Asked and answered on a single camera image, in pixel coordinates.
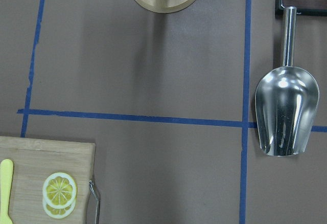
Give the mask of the lemon slice far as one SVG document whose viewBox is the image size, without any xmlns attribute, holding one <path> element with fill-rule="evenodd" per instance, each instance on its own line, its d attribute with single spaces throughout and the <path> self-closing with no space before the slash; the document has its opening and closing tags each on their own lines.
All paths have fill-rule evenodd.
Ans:
<svg viewBox="0 0 327 224">
<path fill-rule="evenodd" d="M 54 209 L 66 208 L 76 199 L 77 184 L 73 177 L 67 173 L 53 173 L 43 183 L 42 196 L 50 207 Z"/>
</svg>

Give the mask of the yellow plastic knife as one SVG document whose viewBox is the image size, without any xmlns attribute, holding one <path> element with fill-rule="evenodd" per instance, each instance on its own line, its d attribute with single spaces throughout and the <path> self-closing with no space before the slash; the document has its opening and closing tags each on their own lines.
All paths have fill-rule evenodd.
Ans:
<svg viewBox="0 0 327 224">
<path fill-rule="evenodd" d="M 1 224 L 13 224 L 9 216 L 12 179 L 13 162 L 10 159 L 4 159 L 1 162 Z"/>
</svg>

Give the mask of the wooden cutting board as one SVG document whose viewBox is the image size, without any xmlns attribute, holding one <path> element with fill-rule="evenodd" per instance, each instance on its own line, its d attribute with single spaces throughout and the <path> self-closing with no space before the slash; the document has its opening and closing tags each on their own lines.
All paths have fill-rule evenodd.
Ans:
<svg viewBox="0 0 327 224">
<path fill-rule="evenodd" d="M 94 143 L 1 137 L 1 160 L 13 162 L 9 216 L 13 223 L 86 223 Z M 53 173 L 64 172 L 77 184 L 75 209 L 63 219 L 43 209 L 42 187 Z"/>
</svg>

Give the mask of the metal scoop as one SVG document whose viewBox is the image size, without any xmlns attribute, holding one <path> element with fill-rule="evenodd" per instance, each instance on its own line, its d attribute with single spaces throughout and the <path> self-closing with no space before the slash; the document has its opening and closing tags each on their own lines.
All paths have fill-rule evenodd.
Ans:
<svg viewBox="0 0 327 224">
<path fill-rule="evenodd" d="M 315 78 L 293 65 L 296 15 L 296 7 L 284 9 L 282 65 L 265 75 L 255 91 L 260 148 L 269 156 L 305 151 L 319 103 Z"/>
</svg>

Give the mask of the lemon slice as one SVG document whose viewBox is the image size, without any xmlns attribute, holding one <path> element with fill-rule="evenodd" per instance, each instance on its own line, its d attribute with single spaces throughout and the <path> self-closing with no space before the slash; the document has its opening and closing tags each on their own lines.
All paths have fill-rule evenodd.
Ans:
<svg viewBox="0 0 327 224">
<path fill-rule="evenodd" d="M 73 201 L 71 205 L 65 208 L 57 209 L 49 206 L 45 199 L 42 200 L 42 206 L 44 212 L 51 218 L 63 219 L 69 216 L 75 209 L 76 201 Z"/>
<path fill-rule="evenodd" d="M 67 173 L 53 173 L 43 183 L 42 196 L 50 207 L 54 209 L 66 208 L 76 199 L 77 184 L 73 177 Z"/>
</svg>

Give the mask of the lemon slice near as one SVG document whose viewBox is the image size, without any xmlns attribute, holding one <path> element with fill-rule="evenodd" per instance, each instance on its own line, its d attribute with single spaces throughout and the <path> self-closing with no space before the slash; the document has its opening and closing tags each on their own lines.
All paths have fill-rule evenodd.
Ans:
<svg viewBox="0 0 327 224">
<path fill-rule="evenodd" d="M 45 199 L 42 200 L 42 206 L 44 212 L 51 218 L 63 219 L 69 216 L 75 209 L 76 201 L 73 201 L 71 205 L 65 208 L 57 209 L 49 206 Z"/>
</svg>

